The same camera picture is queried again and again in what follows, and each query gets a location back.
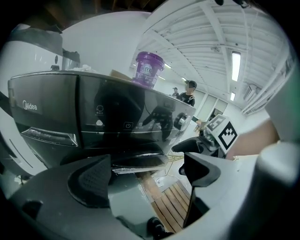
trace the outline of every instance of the person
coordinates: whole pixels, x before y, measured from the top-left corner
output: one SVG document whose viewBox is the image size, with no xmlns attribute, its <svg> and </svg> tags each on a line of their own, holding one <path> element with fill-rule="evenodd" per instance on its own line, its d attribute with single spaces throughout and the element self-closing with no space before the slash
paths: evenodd
<svg viewBox="0 0 300 240">
<path fill-rule="evenodd" d="M 174 89 L 174 93 L 172 94 L 172 97 L 173 98 L 178 98 L 179 97 L 179 92 L 178 92 L 178 89 L 175 87 L 173 88 Z"/>
<path fill-rule="evenodd" d="M 226 159 L 233 160 L 234 156 L 259 154 L 265 147 L 279 141 L 278 132 L 270 119 L 256 129 L 241 134 L 229 149 Z"/>
<path fill-rule="evenodd" d="M 195 105 L 195 97 L 193 93 L 196 87 L 197 83 L 195 81 L 187 81 L 186 92 L 181 93 L 177 99 L 184 103 L 190 104 L 193 107 Z"/>
</svg>

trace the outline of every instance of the plastic cup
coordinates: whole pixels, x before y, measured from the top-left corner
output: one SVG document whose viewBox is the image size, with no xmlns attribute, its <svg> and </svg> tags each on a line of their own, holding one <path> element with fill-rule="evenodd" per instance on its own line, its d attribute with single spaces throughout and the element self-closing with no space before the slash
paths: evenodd
<svg viewBox="0 0 300 240">
<path fill-rule="evenodd" d="M 164 60 L 151 52 L 140 52 L 136 57 L 137 68 L 133 82 L 153 88 L 162 70 L 165 68 Z"/>
</svg>

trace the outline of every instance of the white wall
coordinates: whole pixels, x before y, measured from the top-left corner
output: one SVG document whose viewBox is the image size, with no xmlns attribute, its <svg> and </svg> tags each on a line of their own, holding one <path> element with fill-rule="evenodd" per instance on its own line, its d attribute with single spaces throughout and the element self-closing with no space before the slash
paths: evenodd
<svg viewBox="0 0 300 240">
<path fill-rule="evenodd" d="M 136 69 L 135 67 L 130 67 L 128 71 L 128 77 L 133 78 L 135 77 Z"/>
<path fill-rule="evenodd" d="M 239 107 L 228 103 L 223 115 L 229 117 L 231 123 L 238 133 L 242 132 L 246 117 L 242 114 Z"/>
<path fill-rule="evenodd" d="M 167 94 L 167 95 L 170 95 L 170 94 L 172 95 L 174 93 L 173 88 L 175 88 L 175 87 L 178 89 L 179 94 L 182 92 L 185 92 L 185 89 L 184 89 L 185 85 L 172 83 L 172 82 L 169 82 L 169 81 L 161 79 L 161 78 L 157 79 L 153 89 L 156 91 L 162 92 L 164 94 Z"/>
<path fill-rule="evenodd" d="M 100 74 L 109 75 L 114 69 L 131 75 L 129 66 L 149 15 L 127 11 L 89 18 L 63 31 L 63 48 L 77 51 L 81 64 Z"/>
<path fill-rule="evenodd" d="M 261 125 L 263 122 L 265 122 L 269 118 L 270 118 L 270 116 L 264 109 L 259 112 L 254 113 L 250 116 L 247 116 L 245 124 L 243 124 L 243 126 L 242 126 L 241 132 L 245 133 L 245 132 L 251 131 L 254 128 Z"/>
</svg>

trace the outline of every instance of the ceiling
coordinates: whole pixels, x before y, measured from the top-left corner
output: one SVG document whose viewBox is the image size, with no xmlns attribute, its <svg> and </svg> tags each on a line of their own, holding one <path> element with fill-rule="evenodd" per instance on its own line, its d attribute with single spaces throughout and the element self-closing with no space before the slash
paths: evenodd
<svg viewBox="0 0 300 240">
<path fill-rule="evenodd" d="M 176 2 L 169 0 L 160 8 L 167 11 Z M 254 84 L 258 92 L 262 89 L 266 94 L 285 71 L 280 61 L 287 58 L 289 48 L 283 31 L 262 12 L 242 9 L 232 0 L 225 0 L 223 6 L 212 0 L 190 0 L 186 6 L 157 17 L 143 34 L 132 63 L 141 51 L 159 55 L 172 67 L 161 73 L 166 81 L 182 84 L 181 77 L 194 80 L 198 90 L 224 100 L 233 92 L 233 103 L 244 108 L 247 86 Z M 241 53 L 237 82 L 232 80 L 232 51 Z"/>
<path fill-rule="evenodd" d="M 118 11 L 153 12 L 163 2 L 165 0 L 49 0 L 24 23 L 43 30 L 53 25 L 64 30 L 100 14 Z"/>
</svg>

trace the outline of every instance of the floor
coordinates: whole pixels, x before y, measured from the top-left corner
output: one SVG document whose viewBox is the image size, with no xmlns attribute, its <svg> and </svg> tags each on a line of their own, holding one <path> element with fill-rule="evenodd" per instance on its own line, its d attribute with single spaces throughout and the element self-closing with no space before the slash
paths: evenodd
<svg viewBox="0 0 300 240">
<path fill-rule="evenodd" d="M 167 231 L 178 233 L 183 229 L 190 197 L 181 182 L 177 181 L 167 188 L 159 199 L 151 203 Z"/>
<path fill-rule="evenodd" d="M 165 170 L 161 170 L 152 175 L 161 192 L 165 191 L 178 180 L 182 183 L 185 189 L 191 194 L 192 186 L 186 176 L 180 175 L 178 170 L 183 165 L 184 160 L 169 162 Z"/>
</svg>

